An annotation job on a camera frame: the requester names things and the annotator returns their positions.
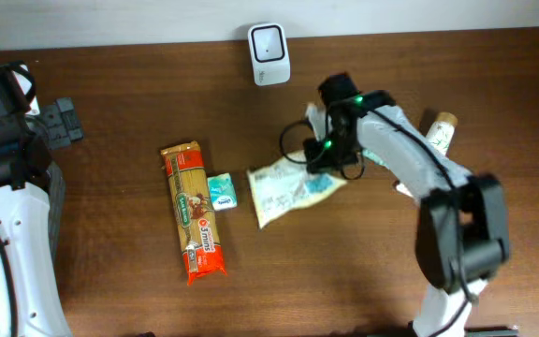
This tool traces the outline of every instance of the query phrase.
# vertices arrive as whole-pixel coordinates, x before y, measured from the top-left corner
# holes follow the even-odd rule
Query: orange label
[[[172,165],[169,162],[169,157],[164,156],[166,160],[166,172],[168,177],[174,172],[172,171]],[[182,171],[185,169],[203,169],[203,157],[201,156],[201,151],[199,150],[187,150],[176,155],[176,160],[178,161],[178,170]]]

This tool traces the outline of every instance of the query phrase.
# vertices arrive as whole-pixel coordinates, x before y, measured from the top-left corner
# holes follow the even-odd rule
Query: tissue packet
[[[211,205],[214,210],[221,211],[236,207],[236,192],[230,173],[207,178],[207,185],[210,188]]]
[[[289,154],[292,159],[304,161],[305,154]],[[290,210],[303,209],[329,197],[346,180],[327,173],[311,174],[305,165],[282,158],[271,166],[247,171],[259,229]]]

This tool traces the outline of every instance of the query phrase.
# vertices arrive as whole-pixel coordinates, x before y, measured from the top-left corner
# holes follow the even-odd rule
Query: brand logo
[[[232,202],[232,198],[229,196],[223,196],[217,199],[217,203],[220,205],[226,205]]]
[[[203,218],[198,220],[198,229],[201,233],[201,243],[203,244],[203,251],[205,251],[205,253],[215,252],[213,233],[211,232],[209,224],[210,222],[207,219]]]
[[[210,187],[210,192],[219,194],[224,192],[224,189],[222,187]]]
[[[189,227],[191,225],[191,218],[188,215],[186,193],[180,193],[178,196],[176,196],[176,208],[178,209],[178,214],[180,215],[181,226]]]

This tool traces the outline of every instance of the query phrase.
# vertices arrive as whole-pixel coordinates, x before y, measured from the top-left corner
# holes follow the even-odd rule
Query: bottle cap
[[[457,127],[459,120],[457,119],[457,116],[450,112],[440,112],[438,113],[438,116],[436,116],[436,122],[445,122],[453,125],[453,127]]]

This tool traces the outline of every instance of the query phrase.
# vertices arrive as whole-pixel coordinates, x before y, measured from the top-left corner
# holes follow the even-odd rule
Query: crumpled plastic bag
[[[288,155],[305,161],[303,151]],[[259,229],[290,210],[310,207],[346,184],[346,180],[327,173],[311,174],[305,165],[281,158],[256,171],[247,171]]]

